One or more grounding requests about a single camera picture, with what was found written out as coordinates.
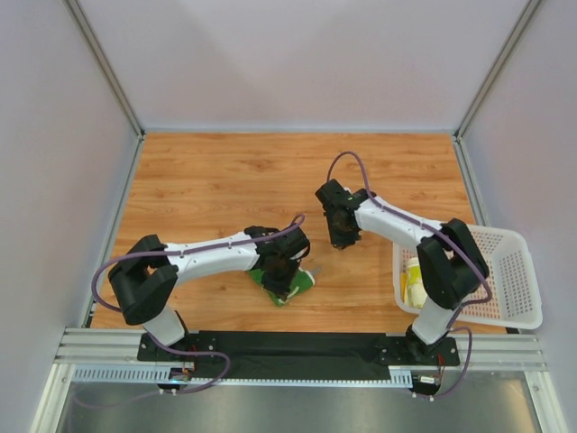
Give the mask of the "green patterned towel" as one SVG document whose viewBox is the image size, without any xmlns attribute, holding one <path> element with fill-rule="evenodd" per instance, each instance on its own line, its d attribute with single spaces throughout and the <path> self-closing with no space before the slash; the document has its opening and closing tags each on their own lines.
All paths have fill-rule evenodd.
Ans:
<svg viewBox="0 0 577 433">
<path fill-rule="evenodd" d="M 305 270 L 303 268 L 299 268 L 296 276 L 291 282 L 290 290 L 285 299 L 280 298 L 278 295 L 265 290 L 263 284 L 261 283 L 261 278 L 263 272 L 260 270 L 253 270 L 248 271 L 247 275 L 249 278 L 256 283 L 259 287 L 263 289 L 263 291 L 267 294 L 273 304 L 277 307 L 283 307 L 289 301 L 294 299 L 296 296 L 299 296 L 308 290 L 312 289 L 316 285 L 316 276 L 320 273 L 321 268 L 317 267 L 312 270 Z"/>
</svg>

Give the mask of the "cream yellow crocodile towel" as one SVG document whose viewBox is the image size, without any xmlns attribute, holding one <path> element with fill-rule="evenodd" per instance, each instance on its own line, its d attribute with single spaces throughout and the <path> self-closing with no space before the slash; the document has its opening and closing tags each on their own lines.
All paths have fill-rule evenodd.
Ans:
<svg viewBox="0 0 577 433">
<path fill-rule="evenodd" d="M 423 308 L 427 300 L 427 294 L 417 257 L 406 260 L 405 271 L 401 274 L 401 283 L 403 302 L 412 308 Z"/>
</svg>

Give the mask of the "white plastic basket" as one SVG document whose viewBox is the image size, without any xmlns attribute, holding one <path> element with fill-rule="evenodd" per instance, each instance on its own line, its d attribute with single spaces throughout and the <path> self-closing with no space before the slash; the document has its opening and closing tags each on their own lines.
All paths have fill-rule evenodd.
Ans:
<svg viewBox="0 0 577 433">
<path fill-rule="evenodd" d="M 542 324 L 541 298 L 527 242 L 520 234 L 486 226 L 467 225 L 490 269 L 490 276 L 465 298 L 456 320 L 497 327 L 536 329 Z M 393 243 L 393 284 L 401 309 L 418 316 L 421 309 L 401 299 L 400 273 L 412 250 Z"/>
</svg>

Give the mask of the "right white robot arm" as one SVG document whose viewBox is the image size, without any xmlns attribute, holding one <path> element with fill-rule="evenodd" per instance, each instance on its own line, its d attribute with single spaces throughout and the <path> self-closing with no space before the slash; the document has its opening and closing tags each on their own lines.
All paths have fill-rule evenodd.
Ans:
<svg viewBox="0 0 577 433">
<path fill-rule="evenodd" d="M 335 179 L 322 185 L 316 198 L 333 247 L 352 246 L 369 232 L 417 255 L 427 298 L 407 329 L 405 346 L 414 359 L 425 360 L 445 338 L 465 298 L 490 276 L 469 227 L 458 218 L 442 223 L 416 216 L 367 189 L 351 192 Z"/>
</svg>

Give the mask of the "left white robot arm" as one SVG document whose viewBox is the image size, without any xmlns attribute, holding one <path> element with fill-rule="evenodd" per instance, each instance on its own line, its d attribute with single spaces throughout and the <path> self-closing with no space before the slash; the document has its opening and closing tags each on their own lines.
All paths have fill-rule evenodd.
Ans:
<svg viewBox="0 0 577 433">
<path fill-rule="evenodd" d="M 168 305 L 179 285 L 226 272 L 258 272 L 260 285 L 286 300 L 309 252 L 310 242 L 296 224 L 284 230 L 249 226 L 195 244 L 163 243 L 157 235 L 147 235 L 109 264 L 108 280 L 124 322 L 171 346 L 185 335 L 176 310 Z"/>
</svg>

